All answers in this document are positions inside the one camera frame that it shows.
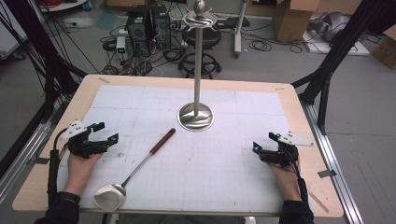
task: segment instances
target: table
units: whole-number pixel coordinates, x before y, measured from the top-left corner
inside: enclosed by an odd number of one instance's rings
[[[193,89],[193,79],[165,77],[113,77],[86,76],[67,107],[54,133],[67,127],[72,120],[83,120],[91,103],[102,85],[127,85],[136,87],[189,88]],[[315,139],[309,127],[295,89],[290,84],[259,83],[224,80],[202,80],[201,88],[208,90],[262,91],[277,93],[282,104],[288,126],[306,139]],[[41,153],[48,158],[55,134]],[[311,206],[316,217],[340,217],[344,214],[337,193],[329,177],[320,178],[318,172],[326,170],[318,146],[299,147],[302,170],[311,196]],[[19,211],[45,211],[47,200],[48,165],[36,164],[17,195],[13,208]],[[268,216],[262,213],[243,214],[244,216]]]

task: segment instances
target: stand base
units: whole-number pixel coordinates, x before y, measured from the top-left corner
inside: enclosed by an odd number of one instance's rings
[[[186,130],[200,132],[212,126],[215,116],[212,109],[203,104],[199,104],[198,115],[194,116],[194,103],[190,103],[178,111],[177,121]]]

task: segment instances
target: stool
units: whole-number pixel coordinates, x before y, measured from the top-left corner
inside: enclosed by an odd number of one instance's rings
[[[192,29],[189,32],[189,26],[183,29],[182,38],[183,40],[191,45],[195,46],[195,30]],[[207,53],[204,53],[204,49],[212,49],[216,46],[221,40],[221,33],[219,31],[213,31],[211,28],[204,28],[203,32],[203,43],[202,43],[202,65],[201,65],[201,75],[209,75],[210,79],[213,79],[212,72],[217,71],[221,72],[222,67],[216,61],[216,59]],[[178,70],[184,70],[187,72],[186,77],[190,77],[194,75],[195,69],[195,53],[187,54],[183,57],[183,59],[178,63]]]

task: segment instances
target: gray floor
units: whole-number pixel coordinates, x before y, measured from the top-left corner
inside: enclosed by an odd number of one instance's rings
[[[58,18],[74,10],[56,14]],[[99,71],[106,65],[106,52],[101,37],[125,22],[120,13],[111,13],[103,7],[91,12],[95,25],[74,30],[73,40]],[[269,23],[265,18],[249,18],[248,29]],[[253,31],[253,34],[272,37],[272,29]],[[64,38],[70,58],[75,66],[96,74],[71,41]],[[243,40],[239,59],[233,56],[233,33],[224,33],[222,40],[210,53],[221,63],[223,70],[214,79],[255,82],[291,83],[318,68],[325,55],[308,53],[303,45],[301,53],[290,51],[288,46],[272,45],[268,52],[249,48]],[[363,41],[373,52],[376,44]],[[158,65],[164,59],[154,63]],[[150,77],[184,77],[177,65],[167,63],[152,70]],[[396,160],[392,129],[396,125],[396,72],[373,56],[346,56],[336,70],[330,89],[326,128],[332,148],[344,172],[346,182],[361,212],[364,223],[394,223],[396,220]],[[15,142],[33,114],[44,102],[43,91],[29,60],[0,62],[0,158]],[[0,223],[33,223],[43,213],[14,211],[12,201],[18,193],[31,165],[17,181],[12,191],[0,204]],[[82,214],[80,223],[101,223],[99,214]],[[258,217],[258,223],[277,223],[277,218]],[[316,223],[347,223],[345,217],[317,218]]]

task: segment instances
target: ladle handle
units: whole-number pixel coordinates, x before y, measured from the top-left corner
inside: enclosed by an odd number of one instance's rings
[[[172,128],[171,130],[169,130],[169,132],[157,143],[157,145],[155,145],[152,150],[150,151],[151,155],[154,155],[154,153],[156,153],[158,151],[158,149],[161,148],[161,146],[168,141],[168,139],[175,133],[175,129]]]

